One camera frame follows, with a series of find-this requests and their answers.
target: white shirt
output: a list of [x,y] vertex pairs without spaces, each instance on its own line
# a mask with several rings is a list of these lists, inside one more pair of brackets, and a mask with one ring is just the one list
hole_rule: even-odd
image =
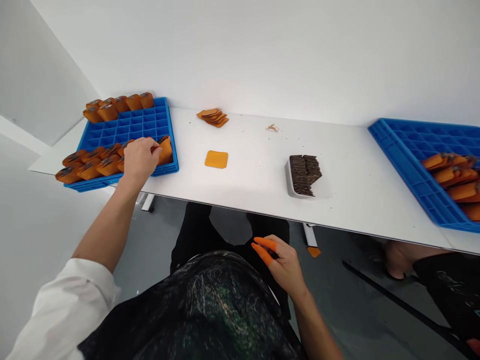
[[105,266],[68,260],[55,280],[41,287],[31,318],[6,359],[82,359],[77,345],[114,308],[120,291]]

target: black pants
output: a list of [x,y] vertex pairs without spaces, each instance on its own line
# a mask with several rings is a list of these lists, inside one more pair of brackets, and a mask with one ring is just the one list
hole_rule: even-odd
[[413,269],[455,335],[480,340],[480,258],[446,253],[418,260]]
[[287,293],[277,284],[269,268],[252,248],[254,237],[274,234],[287,244],[290,243],[290,225],[287,220],[271,216],[247,213],[253,236],[247,243],[234,246],[226,242],[210,222],[211,205],[189,202],[175,247],[171,252],[170,274],[186,264],[195,255],[213,250],[228,250],[240,255],[257,270],[263,281],[275,294],[282,313],[290,319]]

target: concrete floor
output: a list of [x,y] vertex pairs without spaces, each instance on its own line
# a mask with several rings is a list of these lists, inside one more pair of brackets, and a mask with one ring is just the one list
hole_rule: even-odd
[[[114,273],[117,285],[122,288],[121,301],[169,275],[171,251],[186,204],[157,196],[154,213],[135,207],[128,242]],[[252,235],[242,211],[214,207],[210,219],[232,244],[244,243]],[[423,286],[384,278],[360,250],[359,241],[346,231],[317,226],[314,232],[322,251],[319,257],[312,258],[308,253],[301,223],[290,222],[290,245],[297,251],[305,282],[346,360],[464,359],[430,328],[347,271],[342,260],[352,261],[402,300],[438,324],[447,325]],[[290,308],[291,324],[298,334],[292,304]]]

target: right hand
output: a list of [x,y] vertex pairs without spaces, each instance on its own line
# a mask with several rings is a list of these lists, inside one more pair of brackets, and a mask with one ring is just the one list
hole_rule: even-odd
[[[275,235],[254,237],[251,247],[268,266],[273,278],[288,295],[294,299],[302,297],[308,290],[302,275],[297,252],[293,247]],[[265,248],[275,252],[273,259]]]
[[162,148],[151,137],[141,137],[125,148],[125,172],[123,178],[140,188],[154,172]]

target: white table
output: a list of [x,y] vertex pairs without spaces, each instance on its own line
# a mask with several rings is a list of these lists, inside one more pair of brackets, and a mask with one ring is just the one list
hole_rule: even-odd
[[[170,108],[180,171],[151,177],[142,191],[480,254],[478,234],[442,229],[429,219],[365,127],[228,114],[230,121],[216,128],[198,119],[197,112]],[[58,172],[77,149],[86,122],[29,169]],[[266,131],[271,124],[278,133]],[[204,165],[209,150],[228,153],[225,169]],[[285,164],[290,155],[301,154],[320,158],[329,198],[288,195]]]

